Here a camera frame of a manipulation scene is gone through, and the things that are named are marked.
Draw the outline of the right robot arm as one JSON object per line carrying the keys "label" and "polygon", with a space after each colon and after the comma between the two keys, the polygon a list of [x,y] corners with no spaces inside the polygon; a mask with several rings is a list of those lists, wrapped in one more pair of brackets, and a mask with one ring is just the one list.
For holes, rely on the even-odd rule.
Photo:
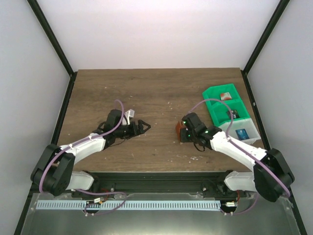
{"label": "right robot arm", "polygon": [[190,142],[200,152],[210,149],[223,153],[249,169],[226,175],[224,184],[229,190],[257,192],[270,202],[291,196],[290,186],[295,177],[279,150],[257,148],[231,137],[219,127],[206,127],[196,113],[184,116],[176,124],[176,133],[181,143]]}

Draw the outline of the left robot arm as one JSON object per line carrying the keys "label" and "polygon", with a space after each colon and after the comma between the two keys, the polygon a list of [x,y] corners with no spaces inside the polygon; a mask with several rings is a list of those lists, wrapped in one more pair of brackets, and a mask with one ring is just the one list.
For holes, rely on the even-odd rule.
{"label": "left robot arm", "polygon": [[48,145],[31,173],[31,181],[41,191],[54,196],[67,190],[91,189],[95,178],[85,171],[74,171],[74,166],[86,157],[111,147],[116,139],[129,140],[145,134],[151,128],[141,119],[133,121],[133,117],[132,109],[124,113],[113,109],[106,121],[87,137],[67,145]]}

